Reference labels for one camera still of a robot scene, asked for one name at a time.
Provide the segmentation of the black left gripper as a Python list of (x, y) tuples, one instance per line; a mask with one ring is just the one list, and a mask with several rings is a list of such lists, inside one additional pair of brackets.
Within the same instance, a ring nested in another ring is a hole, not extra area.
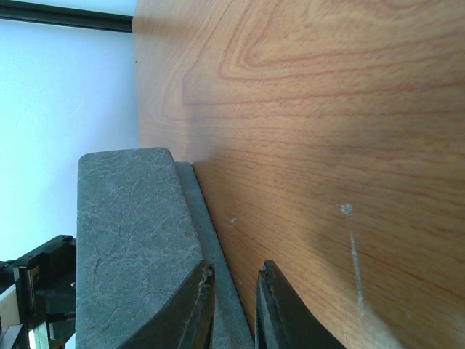
[(76, 239), (1, 262), (1, 347), (64, 348), (76, 331)]

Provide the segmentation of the teal glasses case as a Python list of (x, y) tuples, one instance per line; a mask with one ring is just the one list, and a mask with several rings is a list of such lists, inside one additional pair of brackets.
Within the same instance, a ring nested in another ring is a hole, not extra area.
[(76, 347), (117, 348), (200, 260), (215, 269), (215, 348), (254, 345), (193, 166), (165, 148), (78, 162)]

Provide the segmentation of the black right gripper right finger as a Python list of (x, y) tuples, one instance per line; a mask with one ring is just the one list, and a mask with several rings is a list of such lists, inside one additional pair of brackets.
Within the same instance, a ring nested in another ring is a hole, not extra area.
[(256, 348), (343, 348), (313, 316), (281, 269), (265, 260), (256, 282)]

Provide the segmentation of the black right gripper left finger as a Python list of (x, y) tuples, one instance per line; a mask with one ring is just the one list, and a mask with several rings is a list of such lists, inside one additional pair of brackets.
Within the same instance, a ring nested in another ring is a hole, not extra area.
[(201, 260), (175, 293), (126, 342), (126, 348), (211, 348), (215, 270)]

